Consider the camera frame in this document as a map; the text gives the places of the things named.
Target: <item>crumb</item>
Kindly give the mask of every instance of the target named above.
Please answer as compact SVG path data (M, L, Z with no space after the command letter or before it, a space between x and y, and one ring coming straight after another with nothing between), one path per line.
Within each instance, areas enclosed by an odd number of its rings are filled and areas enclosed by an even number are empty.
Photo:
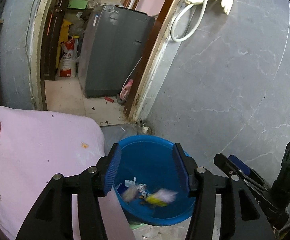
M86 148L88 148L88 145L86 143L82 142L82 147L86 149Z

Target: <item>blue trash bin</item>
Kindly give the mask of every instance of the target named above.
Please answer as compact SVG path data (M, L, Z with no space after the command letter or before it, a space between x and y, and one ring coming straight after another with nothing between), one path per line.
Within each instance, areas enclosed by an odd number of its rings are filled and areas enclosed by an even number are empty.
M153 226L171 226L180 223L192 215L195 198L188 198L180 186L172 158L173 143L150 135L136 135L119 142L122 158L115 178L115 186L125 179L147 185L149 192L160 188L178 192L176 200L165 207L152 208L141 205L141 199L129 203L123 201L115 190L120 205L130 224L148 224Z

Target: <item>green box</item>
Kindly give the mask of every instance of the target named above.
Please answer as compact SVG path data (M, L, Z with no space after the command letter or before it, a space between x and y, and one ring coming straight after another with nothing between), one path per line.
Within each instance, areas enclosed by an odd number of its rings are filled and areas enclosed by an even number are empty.
M71 9L85 9L86 5L87 5L86 0L70 0L68 7L67 8L71 8Z

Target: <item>brown door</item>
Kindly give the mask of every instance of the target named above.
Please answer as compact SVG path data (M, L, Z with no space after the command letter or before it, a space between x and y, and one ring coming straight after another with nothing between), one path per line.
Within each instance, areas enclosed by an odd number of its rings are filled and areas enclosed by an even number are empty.
M58 39L68 3L69 0L52 0L48 10L41 49L41 72L45 80L55 80Z

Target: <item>beige floor tile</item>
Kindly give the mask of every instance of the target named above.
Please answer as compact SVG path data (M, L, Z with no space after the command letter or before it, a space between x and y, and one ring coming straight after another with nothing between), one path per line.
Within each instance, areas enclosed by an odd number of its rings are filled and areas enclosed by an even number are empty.
M45 81L46 103L49 111L86 115L78 78L56 77Z
M99 126L128 123L123 115L124 107L117 103L115 97L111 98L113 103L103 97L83 98L86 116L94 119Z

